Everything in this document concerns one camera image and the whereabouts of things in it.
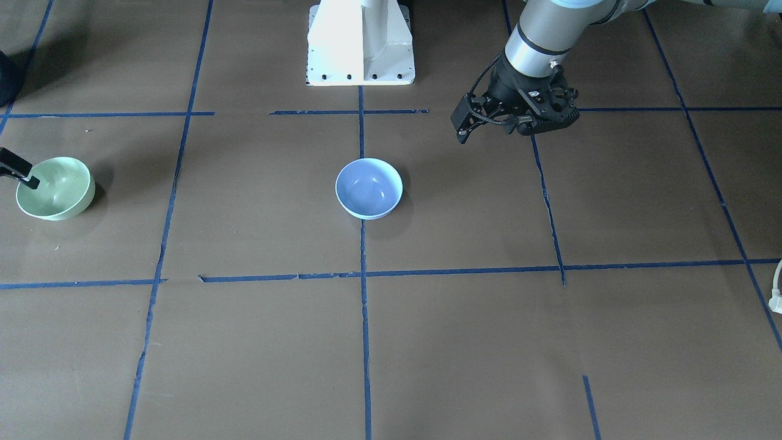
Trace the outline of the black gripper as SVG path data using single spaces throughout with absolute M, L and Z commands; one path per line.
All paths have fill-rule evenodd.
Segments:
M 514 116 L 509 133 L 516 130 L 522 136 L 532 136 L 572 125 L 579 118 L 577 97 L 562 67 L 554 67 L 542 78 L 528 77 L 500 55 L 486 90 L 486 113 L 489 117 Z

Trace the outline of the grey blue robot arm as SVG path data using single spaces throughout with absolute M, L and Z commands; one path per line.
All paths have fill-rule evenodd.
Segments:
M 666 108 L 669 92 L 655 92 L 667 78 L 651 12 L 675 23 L 703 20 L 712 9 L 743 19 L 762 14 L 780 19 L 779 1 L 526 1 L 505 46 L 478 83 L 462 95 L 467 112 L 452 112 L 460 140 L 480 127 L 507 136 L 539 136 L 567 129 L 581 112 L 601 104 L 639 111 Z

